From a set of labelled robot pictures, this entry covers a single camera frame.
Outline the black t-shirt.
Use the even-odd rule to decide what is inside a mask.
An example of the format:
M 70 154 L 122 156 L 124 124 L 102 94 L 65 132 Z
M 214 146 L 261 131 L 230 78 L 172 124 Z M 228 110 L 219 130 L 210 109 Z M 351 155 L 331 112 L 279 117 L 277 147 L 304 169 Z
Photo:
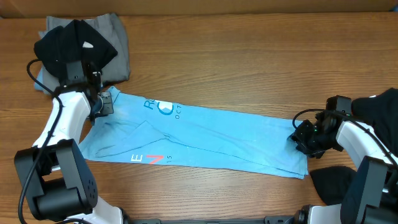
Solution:
M 394 156 L 397 155 L 397 89 L 390 88 L 373 98 L 357 98 L 353 114 L 370 122 L 376 136 Z M 310 176 L 315 190 L 326 205 L 343 201 L 356 171 L 345 166 L 313 170 Z

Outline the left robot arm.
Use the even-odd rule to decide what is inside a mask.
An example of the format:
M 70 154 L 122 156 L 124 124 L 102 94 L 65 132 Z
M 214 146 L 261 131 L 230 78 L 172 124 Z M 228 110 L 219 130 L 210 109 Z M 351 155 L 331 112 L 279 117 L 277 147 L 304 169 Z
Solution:
M 93 173 L 79 147 L 85 121 L 113 113 L 103 92 L 102 71 L 93 62 L 66 64 L 67 77 L 51 92 L 49 120 L 32 147 L 17 151 L 14 165 L 22 185 L 17 214 L 25 223 L 27 203 L 37 220 L 55 223 L 130 223 L 119 207 L 98 195 Z

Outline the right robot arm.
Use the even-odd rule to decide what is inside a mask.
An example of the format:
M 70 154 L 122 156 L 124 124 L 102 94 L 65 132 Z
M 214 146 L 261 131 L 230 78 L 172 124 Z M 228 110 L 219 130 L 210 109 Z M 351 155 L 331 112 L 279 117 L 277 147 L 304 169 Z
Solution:
M 352 100 L 333 96 L 315 123 L 294 126 L 298 151 L 321 158 L 345 150 L 357 172 L 343 201 L 300 209 L 289 223 L 397 223 L 397 90 Z

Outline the light blue printed t-shirt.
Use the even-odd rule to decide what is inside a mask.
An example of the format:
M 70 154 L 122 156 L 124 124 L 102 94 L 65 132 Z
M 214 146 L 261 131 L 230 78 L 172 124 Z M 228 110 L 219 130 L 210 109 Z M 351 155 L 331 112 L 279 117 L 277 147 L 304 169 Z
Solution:
M 109 89 L 113 114 L 98 118 L 79 147 L 103 162 L 231 169 L 302 179 L 306 156 L 290 120 L 182 105 Z

